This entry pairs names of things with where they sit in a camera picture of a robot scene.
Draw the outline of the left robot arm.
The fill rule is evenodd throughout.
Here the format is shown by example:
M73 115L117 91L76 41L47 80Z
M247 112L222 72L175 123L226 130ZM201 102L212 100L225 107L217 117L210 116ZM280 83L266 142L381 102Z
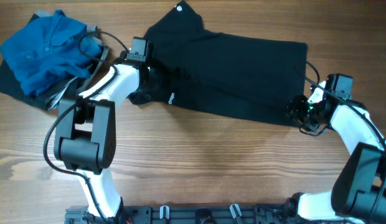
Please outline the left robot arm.
M86 223L125 223L123 199L115 188L111 163L116 150L115 112L149 76L145 62L122 60L91 88L60 100L59 115L49 134L55 136L54 156L82 185L88 206Z

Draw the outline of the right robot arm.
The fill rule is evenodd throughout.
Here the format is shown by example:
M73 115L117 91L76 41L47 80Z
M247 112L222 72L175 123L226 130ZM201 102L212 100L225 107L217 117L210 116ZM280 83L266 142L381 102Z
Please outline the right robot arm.
M346 98L295 97L287 115L313 136L324 125L338 133L349 159L332 190L298 194L289 215L306 223L386 223L386 139L365 106Z

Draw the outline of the black t-shirt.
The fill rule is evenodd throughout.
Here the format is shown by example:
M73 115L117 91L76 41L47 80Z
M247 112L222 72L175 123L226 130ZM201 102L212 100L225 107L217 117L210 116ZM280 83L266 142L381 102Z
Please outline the black t-shirt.
M304 91L308 47L301 42L211 32L199 14L179 2L151 26L151 72L159 89L151 100L137 91L134 105L152 101L206 113L292 126L290 101Z

